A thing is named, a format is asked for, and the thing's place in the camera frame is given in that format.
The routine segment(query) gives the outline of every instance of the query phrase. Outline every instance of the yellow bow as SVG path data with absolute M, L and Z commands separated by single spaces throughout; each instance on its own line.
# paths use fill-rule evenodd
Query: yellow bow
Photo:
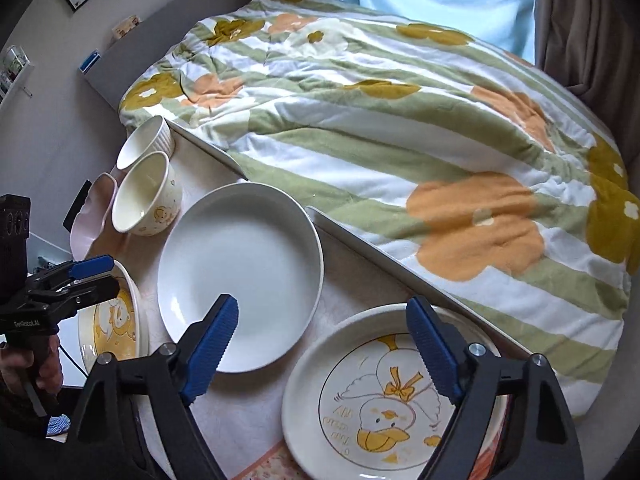
M 422 378 L 422 374 L 418 372 L 411 379 L 409 379 L 404 384 L 404 386 L 402 386 L 402 382 L 400 381 L 400 374 L 398 373 L 398 367 L 393 366 L 389 368 L 389 371 L 391 372 L 391 377 L 393 378 L 394 382 L 389 382 L 386 384 L 385 395 L 389 397 L 397 395 L 398 397 L 400 397 L 400 400 L 402 400 L 402 402 L 409 402 L 409 400 L 411 400 L 411 396 L 415 392 L 415 388 L 413 385 Z

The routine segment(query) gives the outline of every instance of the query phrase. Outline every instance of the duck-patterned plate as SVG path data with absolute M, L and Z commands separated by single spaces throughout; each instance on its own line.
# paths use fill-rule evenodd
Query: duck-patterned plate
M 440 443 L 454 407 L 439 395 L 405 320 L 406 305 L 380 306 L 340 323 L 291 373 L 282 404 L 289 449 L 312 478 L 415 480 Z M 438 315 L 469 342 L 498 350 L 476 325 Z M 481 455 L 502 426 L 499 397 Z
M 117 297 L 78 311 L 78 340 L 88 372 L 102 352 L 111 352 L 118 361 L 148 354 L 148 329 L 140 307 L 140 292 L 124 266 L 117 260 L 113 264 L 113 269 L 104 275 L 118 280 Z

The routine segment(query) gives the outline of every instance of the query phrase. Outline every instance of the brown curtain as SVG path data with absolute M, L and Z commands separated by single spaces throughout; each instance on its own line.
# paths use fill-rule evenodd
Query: brown curtain
M 536 65 L 640 153 L 640 48 L 612 0 L 536 0 Z

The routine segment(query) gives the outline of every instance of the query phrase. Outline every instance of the human hand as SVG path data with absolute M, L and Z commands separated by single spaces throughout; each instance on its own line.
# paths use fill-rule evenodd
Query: human hand
M 36 386 L 50 394 L 57 394 L 62 388 L 62 365 L 60 364 L 60 338 L 49 337 L 49 357 L 40 367 L 36 378 Z M 26 370 L 33 365 L 33 352 L 21 348 L 4 345 L 0 349 L 0 374 L 9 391 L 18 396 L 25 396 L 18 370 Z

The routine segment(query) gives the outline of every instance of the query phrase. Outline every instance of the wall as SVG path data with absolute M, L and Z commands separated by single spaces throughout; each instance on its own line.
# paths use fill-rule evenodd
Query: wall
M 31 230 L 68 250 L 62 221 L 85 180 L 115 164 L 125 140 L 117 113 L 87 84 L 78 66 L 113 41 L 111 27 L 152 14 L 171 0 L 88 0 L 73 12 L 66 0 L 34 0 L 7 44 L 35 64 L 0 117 L 0 196 L 31 198 Z

